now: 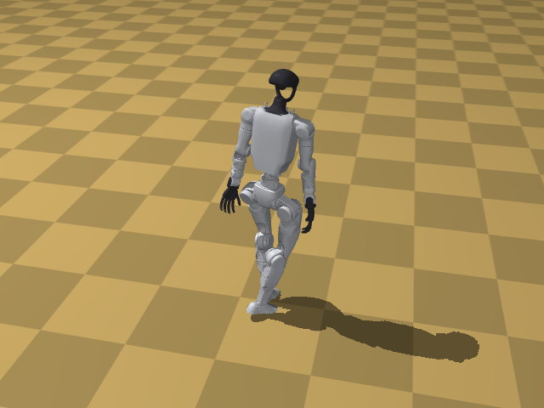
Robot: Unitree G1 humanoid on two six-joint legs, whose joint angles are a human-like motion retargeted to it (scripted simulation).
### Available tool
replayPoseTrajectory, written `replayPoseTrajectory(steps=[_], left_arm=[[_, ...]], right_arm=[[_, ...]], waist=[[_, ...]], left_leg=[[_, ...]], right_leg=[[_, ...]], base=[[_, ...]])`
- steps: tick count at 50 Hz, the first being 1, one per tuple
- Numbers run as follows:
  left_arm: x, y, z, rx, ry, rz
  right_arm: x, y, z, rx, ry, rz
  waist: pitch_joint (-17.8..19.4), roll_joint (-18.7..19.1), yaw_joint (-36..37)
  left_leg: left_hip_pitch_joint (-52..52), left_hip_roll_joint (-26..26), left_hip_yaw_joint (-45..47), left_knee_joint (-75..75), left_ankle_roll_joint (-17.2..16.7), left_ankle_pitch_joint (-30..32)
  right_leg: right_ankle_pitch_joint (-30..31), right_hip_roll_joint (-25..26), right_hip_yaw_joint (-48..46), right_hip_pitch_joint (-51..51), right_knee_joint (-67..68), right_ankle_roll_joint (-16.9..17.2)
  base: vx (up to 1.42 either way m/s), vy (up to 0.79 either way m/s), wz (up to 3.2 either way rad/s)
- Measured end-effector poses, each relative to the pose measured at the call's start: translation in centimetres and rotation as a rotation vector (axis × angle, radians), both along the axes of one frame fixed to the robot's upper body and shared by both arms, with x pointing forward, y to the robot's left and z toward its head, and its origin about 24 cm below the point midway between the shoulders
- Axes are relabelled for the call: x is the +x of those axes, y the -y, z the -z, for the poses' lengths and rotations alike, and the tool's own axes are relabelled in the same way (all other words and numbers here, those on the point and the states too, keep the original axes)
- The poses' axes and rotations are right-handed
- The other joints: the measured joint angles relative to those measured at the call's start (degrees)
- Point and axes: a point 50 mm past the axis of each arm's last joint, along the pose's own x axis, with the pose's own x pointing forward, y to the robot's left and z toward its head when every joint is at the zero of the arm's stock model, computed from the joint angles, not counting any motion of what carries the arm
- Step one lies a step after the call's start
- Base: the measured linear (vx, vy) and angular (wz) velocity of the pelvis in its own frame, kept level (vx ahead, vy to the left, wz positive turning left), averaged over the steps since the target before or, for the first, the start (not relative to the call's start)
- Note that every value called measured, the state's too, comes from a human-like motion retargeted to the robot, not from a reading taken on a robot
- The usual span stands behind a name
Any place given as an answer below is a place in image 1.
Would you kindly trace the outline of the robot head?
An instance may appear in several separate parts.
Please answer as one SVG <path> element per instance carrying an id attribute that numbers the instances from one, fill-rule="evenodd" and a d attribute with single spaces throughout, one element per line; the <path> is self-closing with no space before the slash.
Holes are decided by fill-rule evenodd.
<path id="1" fill-rule="evenodd" d="M 278 116 L 287 115 L 286 102 L 291 101 L 296 93 L 299 83 L 298 76 L 287 69 L 279 69 L 270 76 L 269 83 L 275 85 L 276 97 L 274 97 L 273 104 L 265 108 L 265 111 Z M 292 88 L 292 94 L 288 99 L 283 98 L 280 91 L 286 88 Z"/>

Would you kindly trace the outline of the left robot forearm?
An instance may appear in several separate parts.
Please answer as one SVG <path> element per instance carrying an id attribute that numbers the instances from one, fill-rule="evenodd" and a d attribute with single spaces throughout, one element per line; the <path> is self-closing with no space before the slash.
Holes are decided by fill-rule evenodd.
<path id="1" fill-rule="evenodd" d="M 231 173 L 230 177 L 232 178 L 230 186 L 238 187 L 240 185 L 241 179 L 244 175 L 243 170 L 244 170 L 246 161 L 247 161 L 246 157 L 240 156 L 234 152 L 233 160 L 232 160 L 233 165 L 230 171 Z"/>

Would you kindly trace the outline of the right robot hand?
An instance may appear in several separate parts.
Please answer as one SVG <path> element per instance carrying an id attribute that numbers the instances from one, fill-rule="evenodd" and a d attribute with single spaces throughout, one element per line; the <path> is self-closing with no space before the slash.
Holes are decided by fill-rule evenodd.
<path id="1" fill-rule="evenodd" d="M 312 197 L 308 197 L 306 199 L 306 205 L 305 208 L 308 208 L 308 217 L 305 219 L 305 221 L 309 221 L 308 225 L 305 228 L 302 228 L 302 233 L 306 234 L 310 231 L 312 222 L 314 221 L 315 217 L 315 207 L 316 204 L 314 204 L 314 200 Z"/>

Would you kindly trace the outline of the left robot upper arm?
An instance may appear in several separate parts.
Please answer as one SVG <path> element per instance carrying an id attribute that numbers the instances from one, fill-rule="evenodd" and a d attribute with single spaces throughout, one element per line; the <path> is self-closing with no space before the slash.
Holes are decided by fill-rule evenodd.
<path id="1" fill-rule="evenodd" d="M 252 137 L 252 122 L 257 106 L 251 106 L 244 109 L 241 113 L 241 125 L 238 133 L 238 143 L 235 148 L 235 153 L 240 156 L 251 155 L 251 145 L 249 141 Z"/>

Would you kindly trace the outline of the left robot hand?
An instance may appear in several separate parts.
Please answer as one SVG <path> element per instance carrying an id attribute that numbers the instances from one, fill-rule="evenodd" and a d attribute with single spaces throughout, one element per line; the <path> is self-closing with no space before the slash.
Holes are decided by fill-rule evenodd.
<path id="1" fill-rule="evenodd" d="M 229 177 L 229 181 L 227 183 L 227 189 L 224 191 L 223 193 L 223 197 L 221 199 L 221 202 L 220 202 L 220 210 L 223 211 L 223 203 L 224 203 L 224 212 L 226 213 L 226 204 L 228 202 L 228 213 L 230 214 L 230 203 L 231 203 L 231 207 L 232 207 L 232 212 L 235 213 L 235 208 L 234 208 L 234 204 L 235 204 L 235 198 L 237 199 L 238 201 L 238 205 L 240 206 L 241 205 L 241 201 L 240 201 L 240 198 L 238 196 L 238 189 L 239 189 L 239 186 L 236 187 L 236 186 L 230 186 L 231 185 L 231 181 L 232 181 L 232 178 Z"/>

